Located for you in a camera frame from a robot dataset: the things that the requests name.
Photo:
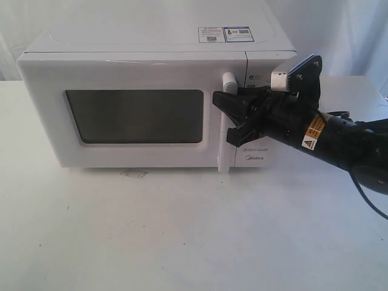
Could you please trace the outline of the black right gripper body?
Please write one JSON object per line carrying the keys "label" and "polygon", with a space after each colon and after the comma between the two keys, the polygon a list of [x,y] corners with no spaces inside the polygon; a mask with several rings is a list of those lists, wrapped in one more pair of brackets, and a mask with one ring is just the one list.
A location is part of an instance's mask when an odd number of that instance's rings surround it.
{"label": "black right gripper body", "polygon": [[248,94],[246,143],[269,137],[302,152],[327,152],[327,115],[294,93]]}

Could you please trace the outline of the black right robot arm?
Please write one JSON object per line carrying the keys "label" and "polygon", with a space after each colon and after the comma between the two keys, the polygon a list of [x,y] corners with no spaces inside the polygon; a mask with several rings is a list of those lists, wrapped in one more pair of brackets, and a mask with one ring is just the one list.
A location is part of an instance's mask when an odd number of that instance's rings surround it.
{"label": "black right robot arm", "polygon": [[349,172],[356,182],[387,194],[387,120],[352,121],[349,112],[319,111],[319,98],[268,86],[214,92],[213,105],[234,126],[226,141],[241,147],[263,137]]}

